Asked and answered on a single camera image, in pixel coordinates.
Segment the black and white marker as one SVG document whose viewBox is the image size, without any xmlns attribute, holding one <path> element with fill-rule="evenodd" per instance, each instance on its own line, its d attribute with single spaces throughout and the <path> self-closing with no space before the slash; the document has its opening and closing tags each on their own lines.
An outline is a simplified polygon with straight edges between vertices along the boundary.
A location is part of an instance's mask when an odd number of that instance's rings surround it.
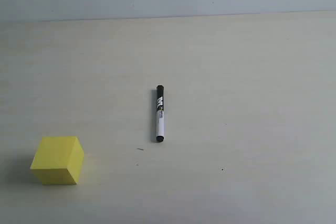
<svg viewBox="0 0 336 224">
<path fill-rule="evenodd" d="M 164 140 L 164 87 L 156 87 L 156 141 L 158 143 Z"/>
</svg>

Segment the yellow cube block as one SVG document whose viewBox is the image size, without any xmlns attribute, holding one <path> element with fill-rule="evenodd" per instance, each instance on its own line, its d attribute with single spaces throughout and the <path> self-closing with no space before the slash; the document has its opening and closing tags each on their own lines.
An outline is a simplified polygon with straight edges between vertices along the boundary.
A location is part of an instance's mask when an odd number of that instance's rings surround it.
<svg viewBox="0 0 336 224">
<path fill-rule="evenodd" d="M 76 136 L 44 137 L 30 171 L 43 185 L 76 185 L 83 159 L 84 151 Z"/>
</svg>

